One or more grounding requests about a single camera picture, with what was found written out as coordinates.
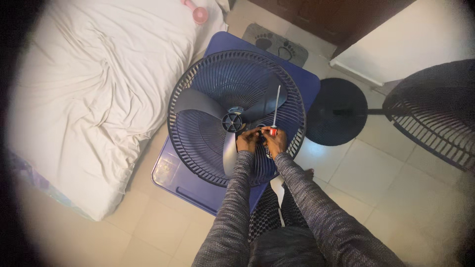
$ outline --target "floor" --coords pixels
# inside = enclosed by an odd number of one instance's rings
[[[237,1],[226,21],[238,37],[254,22],[301,44],[309,51],[304,69],[320,79],[350,80],[363,90],[370,108],[381,107],[384,95],[329,67],[335,46],[246,0]],[[49,261],[88,267],[192,264],[214,217],[150,181],[166,135],[163,126],[137,163],[123,202],[101,222],[20,183],[28,233]],[[295,161],[314,168],[321,188],[406,262],[447,265],[471,221],[470,177],[416,146],[383,116],[370,116],[360,135],[344,145],[325,147],[305,139]],[[272,182],[278,192],[280,182]]]

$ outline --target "wall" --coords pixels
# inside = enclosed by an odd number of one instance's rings
[[[427,67],[475,58],[469,10],[459,0],[417,0],[330,63],[382,85]]]

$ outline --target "fan grille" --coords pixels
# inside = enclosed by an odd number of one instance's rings
[[[475,61],[419,71],[386,97],[388,119],[408,138],[464,171],[475,169]]]
[[[272,60],[248,51],[232,50],[209,55],[192,65],[175,86],[168,112],[171,142],[185,165],[200,178],[226,187],[230,177],[224,173],[222,153],[226,131],[222,121],[198,110],[175,114],[176,99],[183,89],[205,93],[224,108],[244,110],[255,104],[265,93],[269,74],[277,76],[287,90],[287,101],[277,111],[276,125],[288,135],[287,151],[295,157],[305,133],[305,109],[300,92],[287,72]],[[272,125],[274,113],[251,123]],[[251,185],[271,180],[276,173],[263,145],[256,147],[255,171]]]

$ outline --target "leg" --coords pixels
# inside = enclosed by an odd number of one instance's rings
[[[247,240],[250,243],[263,233],[281,226],[277,195],[268,184],[257,203],[256,210],[251,214]]]
[[[305,171],[305,177],[307,179],[312,179],[314,176],[314,170],[309,169]],[[298,226],[308,228],[307,222],[305,221],[304,216],[300,212],[300,209],[297,207],[292,194],[290,193],[289,188],[284,183],[282,184],[284,188],[284,197],[282,199],[282,205],[280,211],[282,212],[282,219],[284,219],[285,226]]]

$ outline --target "bed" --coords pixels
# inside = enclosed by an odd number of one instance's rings
[[[55,0],[31,36],[11,98],[16,168],[85,217],[125,194],[141,148],[164,123],[171,91],[213,34],[215,0],[198,26],[179,0]]]

